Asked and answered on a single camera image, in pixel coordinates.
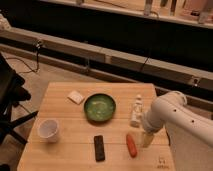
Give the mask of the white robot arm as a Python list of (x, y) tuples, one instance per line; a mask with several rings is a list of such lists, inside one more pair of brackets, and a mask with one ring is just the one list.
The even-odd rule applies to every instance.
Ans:
[(213, 120), (195, 114), (186, 108), (187, 98), (179, 91), (170, 91), (155, 98), (142, 116), (146, 133), (159, 132), (166, 123), (172, 123), (213, 148)]

